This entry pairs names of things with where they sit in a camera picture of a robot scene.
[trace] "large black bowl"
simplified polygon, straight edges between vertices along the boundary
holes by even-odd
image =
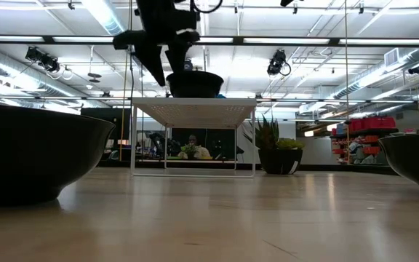
[[[0,205],[56,199],[100,161],[113,128],[85,116],[0,106]]]
[[[392,169],[419,185],[419,135],[381,138],[379,144]]]
[[[258,150],[261,167],[272,175],[291,175],[302,161],[303,150]]]
[[[181,71],[166,80],[174,98],[215,98],[224,83],[218,75],[205,71]]]

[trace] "light wood floor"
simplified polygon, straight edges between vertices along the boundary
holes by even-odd
[[[419,261],[419,188],[398,176],[131,178],[0,209],[0,261]]]

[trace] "black planter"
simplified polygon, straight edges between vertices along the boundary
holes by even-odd
[[[0,205],[56,199],[100,161],[113,128],[85,116],[0,106]]]
[[[298,170],[303,150],[258,150],[261,167],[273,175],[291,175]]]
[[[218,75],[205,71],[181,71],[166,80],[174,98],[215,98],[224,83]]]
[[[392,169],[419,185],[419,135],[381,138],[379,144]]]

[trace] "pipe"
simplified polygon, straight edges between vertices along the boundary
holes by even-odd
[[[7,75],[16,78],[23,77],[23,80],[36,84],[38,87],[43,87],[47,90],[49,96],[72,96],[84,97],[86,94],[80,92],[68,85],[59,81],[51,79],[46,74],[28,67],[21,62],[18,62],[6,55],[0,53],[0,73],[6,72]],[[109,108],[107,104],[100,101],[84,101],[83,103],[89,104],[91,107]]]

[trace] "person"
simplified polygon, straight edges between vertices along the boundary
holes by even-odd
[[[190,135],[188,137],[188,144],[189,145],[195,145],[195,147],[196,147],[195,158],[196,159],[207,159],[207,158],[211,157],[210,152],[208,151],[208,149],[206,149],[202,146],[198,146],[198,140],[196,139],[195,135]],[[182,158],[182,159],[188,159],[187,154],[184,153],[184,152],[180,152],[179,157]]]

